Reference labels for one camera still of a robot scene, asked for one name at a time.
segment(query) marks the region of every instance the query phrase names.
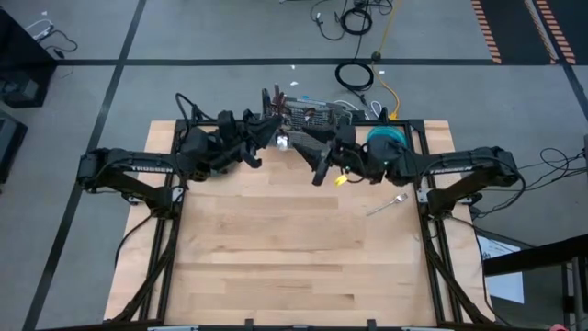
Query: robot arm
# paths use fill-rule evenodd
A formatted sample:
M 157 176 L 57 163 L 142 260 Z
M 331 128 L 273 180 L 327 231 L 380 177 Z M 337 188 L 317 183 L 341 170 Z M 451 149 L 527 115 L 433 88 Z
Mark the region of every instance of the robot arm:
M 410 151 L 403 136 L 388 127 L 377 127 L 363 145 L 356 142 L 354 126 L 341 126 L 337 130 L 306 128 L 305 132 L 328 146 L 328 150 L 317 151 L 294 145 L 315 172 L 312 181 L 315 186 L 322 184 L 330 166 L 339 166 L 346 173 L 354 173 L 371 184 L 386 178 L 396 186 L 414 183 L 417 188 L 424 176 L 470 172 L 448 188 L 426 192 L 422 200 L 426 200 L 433 216 L 451 212 L 457 201 L 481 189 L 510 187 L 519 179 L 512 154 L 499 147 L 420 155 Z
M 244 161 L 253 168 L 261 166 L 255 152 L 266 148 L 281 118 L 258 120 L 250 110 L 236 122 L 232 112 L 222 111 L 218 129 L 201 130 L 195 123 L 187 130 L 171 154 L 130 152 L 123 149 L 97 149 L 80 158 L 76 182 L 90 193 L 98 188 L 119 191 L 125 200 L 142 200 L 152 211 L 167 212 L 182 188 L 153 188 L 125 172 L 176 174 L 182 185 L 186 180 L 205 181 L 212 172 L 226 172 L 227 166 Z

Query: metal frame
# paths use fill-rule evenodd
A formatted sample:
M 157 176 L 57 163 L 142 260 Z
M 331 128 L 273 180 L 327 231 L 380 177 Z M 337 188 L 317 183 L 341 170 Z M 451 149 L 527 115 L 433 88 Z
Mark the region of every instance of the metal frame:
M 414 140 L 413 140 L 413 132 L 416 132 L 419 144 L 422 150 L 422 154 L 429 154 L 429 147 L 426 140 L 426 132 L 424 129 L 424 121 L 423 120 L 394 120 L 394 121 L 387 121 L 387 120 L 355 120 L 354 125 L 362 127 L 362 126 L 375 126 L 375 125 L 390 125 L 396 128 L 399 128 L 405 132 L 407 143 L 409 149 L 414 151 Z M 216 125 L 216 121 L 212 120 L 202 120 L 198 123 L 199 126 L 213 126 Z M 179 132 L 184 129 L 184 121 L 183 120 L 176 120 L 175 122 L 175 132 L 174 132 L 174 139 L 172 142 L 172 150 L 175 149 L 176 145 L 179 141 Z M 173 186 L 173 177 L 174 175 L 167 175 L 165 178 L 164 185 L 167 188 L 171 188 Z M 427 177 L 427 184 L 429 188 L 435 187 L 435 179 L 432 176 Z M 414 191 L 415 194 L 417 190 L 421 187 L 421 183 L 415 183 Z M 175 261 L 175 251 L 176 251 L 176 244 L 177 244 L 177 237 L 179 235 L 179 228 L 181 223 L 181 211 L 183 207 L 183 200 L 177 202 L 175 206 L 178 210 L 176 217 L 172 219 L 158 219 L 157 225 L 155 228 L 155 234 L 153 237 L 153 245 L 152 245 L 152 252 L 150 255 L 149 267 L 147 278 L 145 282 L 142 284 L 141 289 L 143 289 L 144 293 L 141 295 L 140 291 L 135 295 L 135 298 L 139 296 L 141 299 L 141 304 L 136 304 L 134 306 L 134 310 L 128 310 L 121 313 L 117 316 L 114 320 L 105 321 L 104 324 L 101 325 L 80 325 L 80 326 L 72 326 L 72 327 L 65 327 L 65 328 L 57 328 L 52 330 L 64 330 L 64 331 L 77 331 L 77 330 L 146 330 L 147 327 L 156 327 L 156 326 L 164 326 L 164 319 L 165 313 L 167 309 L 167 302 L 169 297 L 169 290 L 171 286 L 171 278 L 172 272 L 174 267 Z M 429 286 L 431 290 L 431 298 L 433 301 L 433 306 L 435 309 L 435 320 L 437 323 L 437 327 L 440 328 L 448 328 L 457 331 L 461 330 L 489 330 L 489 331 L 531 331 L 534 329 L 524 329 L 524 328 L 516 328 L 516 327 L 509 327 L 509 326 L 502 326 L 502 325 L 495 325 L 495 324 L 488 324 L 490 320 L 484 320 L 484 318 L 476 318 L 480 316 L 480 312 L 477 309 L 473 310 L 473 314 L 470 314 L 470 318 L 474 321 L 474 323 L 464 323 L 463 316 L 461 313 L 461 309 L 466 310 L 466 312 L 471 312 L 471 303 L 466 295 L 466 293 L 459 287 L 458 283 L 455 281 L 453 277 L 453 269 L 451 265 L 451 256 L 449 253 L 448 242 L 447 242 L 447 234 L 445 232 L 445 227 L 443 222 L 436 221 L 434 223 L 435 230 L 437 233 L 437 241 L 439 246 L 439 254 L 437 254 L 435 247 L 432 244 L 431 233 L 429 230 L 429 222 L 430 219 L 428 217 L 428 213 L 424 208 L 418 208 L 419 211 L 419 222 L 421 226 L 421 235 L 423 238 L 423 248 L 425 251 L 426 256 L 426 265 L 427 265 L 427 272 L 428 272 L 428 279 L 429 279 Z M 168 239 L 168 243 L 171 243 L 169 247 L 169 251 L 165 251 L 165 257 L 162 256 L 162 242 L 164 240 L 164 232 L 167 226 L 171 226 L 170 237 Z M 164 268 L 161 268 L 161 261 L 166 259 Z M 161 277 L 161 273 L 163 272 L 163 281 L 162 281 L 162 288 L 161 294 L 158 298 L 157 303 L 157 311 L 155 319 L 149 319 L 149 311 L 151 308 L 151 301 L 153 297 L 153 284 L 155 283 L 154 280 L 157 280 Z M 449 302 L 451 304 L 452 316 L 453 321 L 447 321 L 445 309 L 443 306 L 443 302 L 441 300 L 441 291 L 439 287 L 439 280 L 437 277 L 437 272 L 439 272 L 444 280 L 447 283 L 447 293 L 449 295 Z M 130 321 L 130 319 L 138 312 L 138 320 Z M 330 326 L 308 326 L 308 325 L 288 325 L 288 326 L 255 326 L 254 321 L 251 319 L 245 320 L 243 325 L 198 325 L 196 328 L 197 330 L 210 330 L 210 331 L 253 331 L 255 330 L 263 330 L 263 331 L 283 331 L 286 329 L 295 330 L 300 329 L 300 331 L 307 330 L 312 328 L 314 331 L 334 331 L 334 330 L 346 330 L 346 331 L 360 331 L 360 330 L 368 330 L 368 331 L 377 331 L 377 330 L 384 330 L 384 331 L 392 331 L 392 330 L 404 330 L 402 326 L 395 326 L 395 327 L 377 327 L 375 320 L 367 320 L 367 324 L 365 327 L 362 326 L 349 326 L 349 327 L 330 327 Z

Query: gray floor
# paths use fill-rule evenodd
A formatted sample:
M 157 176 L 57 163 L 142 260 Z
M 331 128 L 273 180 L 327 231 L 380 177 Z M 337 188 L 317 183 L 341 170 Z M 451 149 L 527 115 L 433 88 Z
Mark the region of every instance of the gray floor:
M 277 0 L 147 0 L 130 50 L 131 59 L 345 58 L 356 37 L 328 42 L 310 22 L 312 1 L 279 5 Z M 319 5 L 325 33 L 338 33 L 333 10 L 343 1 Z M 80 43 L 71 58 L 116 59 L 136 0 L 124 2 L 0 0 L 26 26 L 43 11 Z M 384 56 L 388 58 L 489 59 L 469 0 L 404 1 Z M 385 17 L 374 15 L 373 31 L 362 42 L 369 56 L 381 41 Z M 112 67 L 60 67 L 43 108 L 6 110 L 29 126 L 14 171 L 0 196 L 0 275 L 2 329 L 22 326 L 51 243 L 74 184 L 103 101 Z M 544 147 L 577 154 L 588 121 L 561 68 L 557 66 L 380 66 L 383 78 L 401 97 L 401 118 L 449 120 L 458 149 L 499 145 L 519 165 L 538 162 Z M 574 68 L 588 86 L 588 68 Z M 344 72 L 352 80 L 355 72 Z M 210 115 L 231 109 L 259 109 L 260 89 L 280 83 L 291 96 L 357 100 L 334 79 L 331 65 L 208 67 L 126 67 L 99 146 L 140 150 L 151 120 L 179 117 L 174 93 L 182 92 Z M 393 107 L 378 84 L 369 100 Z M 531 168 L 532 182 L 547 172 Z M 489 194 L 483 209 L 509 195 Z M 562 180 L 529 192 L 512 208 L 479 225 L 536 245 L 588 233 L 585 177 Z M 104 313 L 113 256 L 129 207 L 113 195 L 88 197 L 79 204 L 72 230 L 38 327 L 99 323 Z M 526 298 L 533 309 L 509 316 L 539 324 L 560 322 L 557 270 L 525 274 Z M 512 308 L 508 302 L 496 302 Z

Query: paper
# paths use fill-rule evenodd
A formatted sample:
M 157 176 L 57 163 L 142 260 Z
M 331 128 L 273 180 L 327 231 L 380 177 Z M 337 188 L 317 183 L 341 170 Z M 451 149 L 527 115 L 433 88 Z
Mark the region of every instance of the paper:
M 478 239 L 480 240 L 482 256 L 484 259 L 499 257 L 504 254 L 518 252 L 521 250 L 517 246 L 489 240 L 483 236 L 478 235 Z M 525 303 L 522 272 L 487 277 L 486 283 L 488 284 L 488 291 L 490 292 L 491 296 L 513 302 Z

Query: wooden table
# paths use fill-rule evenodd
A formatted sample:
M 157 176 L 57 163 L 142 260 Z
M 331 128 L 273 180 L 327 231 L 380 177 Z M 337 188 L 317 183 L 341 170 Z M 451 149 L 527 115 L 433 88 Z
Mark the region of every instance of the wooden table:
M 169 153 L 173 121 L 152 122 L 145 151 Z M 446 121 L 426 121 L 431 154 L 454 150 Z M 365 141 L 370 128 L 357 128 Z M 165 322 L 171 325 L 364 326 L 435 325 L 415 197 L 411 185 L 324 184 L 295 152 L 259 151 L 264 165 L 238 165 L 225 177 L 190 183 Z M 153 186 L 163 175 L 140 174 Z M 442 188 L 459 175 L 437 176 Z M 366 217 L 366 212 L 406 192 L 409 199 Z M 127 231 L 149 214 L 130 208 Z M 454 215 L 469 220 L 464 206 Z M 156 221 L 124 245 L 106 318 L 124 307 L 146 276 Z M 481 260 L 471 228 L 446 221 L 456 279 L 493 319 L 484 302 Z M 451 320 L 445 283 L 446 319 Z M 153 290 L 156 302 L 161 284 Z M 151 305 L 151 316 L 156 303 Z

